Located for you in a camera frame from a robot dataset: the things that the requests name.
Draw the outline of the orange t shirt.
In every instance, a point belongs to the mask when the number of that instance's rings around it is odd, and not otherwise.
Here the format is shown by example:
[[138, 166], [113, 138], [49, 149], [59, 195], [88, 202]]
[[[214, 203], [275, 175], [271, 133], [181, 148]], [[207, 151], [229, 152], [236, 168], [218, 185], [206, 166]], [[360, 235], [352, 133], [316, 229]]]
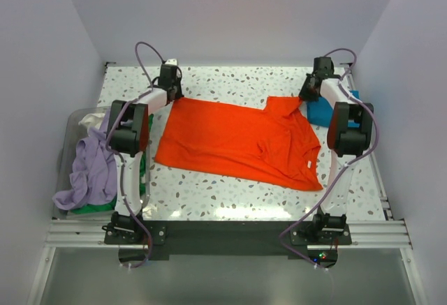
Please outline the orange t shirt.
[[154, 160], [162, 165], [320, 191], [321, 144], [298, 97], [257, 109], [182, 98], [174, 102]]

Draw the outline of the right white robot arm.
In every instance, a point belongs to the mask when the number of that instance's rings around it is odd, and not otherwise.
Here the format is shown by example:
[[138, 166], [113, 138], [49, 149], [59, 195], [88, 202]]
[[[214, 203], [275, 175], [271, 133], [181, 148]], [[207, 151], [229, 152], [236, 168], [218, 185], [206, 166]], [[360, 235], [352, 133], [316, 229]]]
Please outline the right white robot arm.
[[364, 103], [342, 84], [332, 59], [314, 59], [300, 91], [300, 98], [316, 102], [324, 98], [332, 108], [326, 144], [331, 151], [328, 186], [310, 222], [298, 227], [299, 236], [309, 243], [327, 244], [335, 236], [349, 235], [346, 226], [347, 200], [356, 162], [367, 155], [374, 122], [374, 106]]

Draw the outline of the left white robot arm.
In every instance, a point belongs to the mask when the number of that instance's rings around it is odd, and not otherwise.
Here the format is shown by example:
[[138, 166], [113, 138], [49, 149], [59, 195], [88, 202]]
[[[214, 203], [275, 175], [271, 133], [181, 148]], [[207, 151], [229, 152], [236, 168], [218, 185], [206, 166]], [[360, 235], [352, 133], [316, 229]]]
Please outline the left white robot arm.
[[149, 116], [183, 97], [182, 71], [176, 59], [161, 64], [159, 76], [149, 89], [130, 101], [115, 100], [110, 106], [105, 146], [117, 168], [117, 200], [109, 237], [137, 244], [148, 238], [142, 223], [140, 163], [149, 144]]

